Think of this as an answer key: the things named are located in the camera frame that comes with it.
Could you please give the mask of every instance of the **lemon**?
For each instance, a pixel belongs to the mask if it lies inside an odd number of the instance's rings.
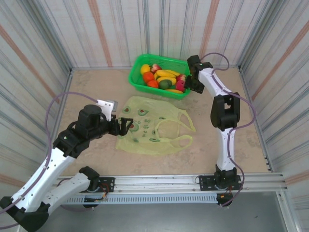
[[[149,64],[143,64],[140,68],[140,73],[143,75],[146,72],[150,72],[150,65]]]

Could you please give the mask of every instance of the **banana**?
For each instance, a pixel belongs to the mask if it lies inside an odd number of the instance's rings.
[[[175,76],[179,76],[181,74],[179,72],[175,72],[175,71],[169,70],[169,69],[164,69],[164,71],[168,71],[169,73],[174,74]]]
[[[161,81],[164,81],[164,80],[169,80],[169,81],[171,81],[171,82],[172,82],[172,85],[176,84],[176,78],[174,78],[174,77],[168,77],[168,76],[161,76],[161,77],[159,77],[156,81],[160,83]]]
[[[155,72],[156,74],[158,74],[158,76],[165,76],[165,77],[173,77],[173,78],[176,78],[176,75],[168,72],[168,71],[165,71],[165,70],[158,70]]]
[[[176,89],[166,89],[166,90],[169,92],[173,92],[173,93],[182,93],[181,91],[176,90]]]
[[[157,80],[160,76],[155,72],[154,73],[154,79]]]

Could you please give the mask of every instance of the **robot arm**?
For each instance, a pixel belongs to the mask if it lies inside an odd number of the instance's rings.
[[[231,92],[224,86],[216,73],[213,73],[213,66],[209,62],[201,63],[198,55],[191,56],[188,60],[190,73],[185,82],[185,87],[192,91],[202,93],[204,87],[214,97],[211,109],[211,123],[217,128],[219,134],[219,156],[216,164],[215,180],[220,189],[225,189],[237,182],[237,172],[235,165],[228,156],[228,145],[230,157],[234,159],[234,134],[232,130],[239,122],[240,99],[227,92]]]
[[[12,197],[1,199],[2,208],[10,206],[21,198],[21,195],[41,175],[42,170],[46,169],[30,192],[7,210],[7,213],[27,231],[38,230],[47,221],[48,216],[70,196],[86,189],[92,191],[98,187],[99,174],[85,167],[63,185],[49,190],[61,173],[89,147],[90,141],[101,138],[107,133],[115,136],[127,134],[133,119],[121,118],[121,123],[118,122],[116,116],[112,115],[117,102],[98,100],[97,105],[86,105],[79,112],[78,120],[59,134],[53,143],[48,167],[45,166],[46,158],[17,193]]]

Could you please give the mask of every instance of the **yellow fruit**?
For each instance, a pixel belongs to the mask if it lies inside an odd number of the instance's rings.
[[[143,64],[140,68],[140,73],[143,75],[146,72],[150,72],[150,65],[149,64]]]
[[[176,75],[168,72],[168,71],[165,71],[165,70],[158,70],[155,72],[156,74],[158,74],[158,76],[165,76],[165,77],[173,77],[173,78],[176,78]]]
[[[164,71],[168,71],[169,73],[174,74],[175,76],[179,76],[181,74],[179,72],[175,72],[173,70],[168,70],[168,69],[164,69]]]
[[[166,89],[166,90],[169,92],[173,92],[173,93],[182,93],[181,91],[176,90],[176,89]]]
[[[160,76],[158,74],[156,74],[156,72],[154,73],[154,79],[158,79]]]
[[[160,83],[161,81],[164,81],[164,80],[169,80],[169,81],[171,81],[171,82],[172,82],[172,85],[176,84],[176,78],[174,78],[174,77],[168,77],[168,76],[161,76],[161,77],[159,77],[156,81]]]

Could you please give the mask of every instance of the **beige floor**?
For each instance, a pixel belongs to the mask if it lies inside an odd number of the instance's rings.
[[[163,98],[158,95],[138,92],[128,83],[129,70],[76,71],[70,91],[87,94],[95,99],[119,102],[118,115],[131,96],[142,96],[165,100],[180,109],[187,110],[197,131],[191,133],[192,145],[176,154],[147,156],[127,153],[115,149],[117,138],[105,135],[92,141],[78,159],[63,175],[75,175],[84,166],[90,166],[101,175],[131,174],[200,174],[213,173],[218,154],[217,129],[210,122],[213,98],[205,89],[203,94],[190,93],[183,100]],[[222,82],[232,91],[244,96],[237,69],[217,72]],[[83,97],[69,95],[59,131],[77,119],[79,111],[91,102]],[[248,106],[241,102],[239,125],[248,123],[251,114]],[[235,159],[246,173],[267,172],[267,167],[254,125],[240,129],[235,136]]]

